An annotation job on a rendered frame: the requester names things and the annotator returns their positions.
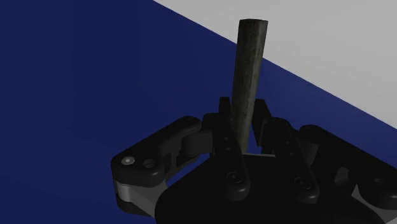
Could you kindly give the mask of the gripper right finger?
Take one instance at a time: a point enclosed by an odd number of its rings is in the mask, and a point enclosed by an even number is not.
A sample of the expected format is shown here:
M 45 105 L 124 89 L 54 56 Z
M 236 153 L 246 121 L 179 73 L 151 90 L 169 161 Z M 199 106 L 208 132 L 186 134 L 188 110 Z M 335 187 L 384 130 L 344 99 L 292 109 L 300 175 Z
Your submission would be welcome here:
M 397 211 L 397 168 L 317 125 L 294 129 L 272 116 L 263 99 L 254 102 L 252 126 L 262 153 L 275 155 L 289 180 L 311 197 L 325 194 L 318 176 L 345 193 L 357 188 L 377 208 Z

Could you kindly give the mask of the dark grey tapered stick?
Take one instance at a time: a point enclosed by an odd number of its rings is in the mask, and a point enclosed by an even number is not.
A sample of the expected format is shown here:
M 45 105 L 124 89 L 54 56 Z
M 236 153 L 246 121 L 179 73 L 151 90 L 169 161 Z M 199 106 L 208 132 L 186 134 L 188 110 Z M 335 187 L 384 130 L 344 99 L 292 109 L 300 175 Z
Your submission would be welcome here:
M 231 113 L 233 131 L 243 153 L 248 147 L 267 29 L 267 20 L 247 18 L 239 21 Z

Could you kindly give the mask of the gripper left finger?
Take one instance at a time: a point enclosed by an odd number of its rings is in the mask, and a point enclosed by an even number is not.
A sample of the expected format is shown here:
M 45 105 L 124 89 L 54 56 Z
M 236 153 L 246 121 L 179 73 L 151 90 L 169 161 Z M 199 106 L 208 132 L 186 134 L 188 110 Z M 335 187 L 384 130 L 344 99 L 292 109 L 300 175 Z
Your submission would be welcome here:
M 210 191 L 229 201 L 245 199 L 251 182 L 231 129 L 230 99 L 220 97 L 218 112 L 203 119 L 183 116 L 112 158 L 117 206 L 154 216 L 166 182 L 205 153 L 215 164 L 204 176 Z

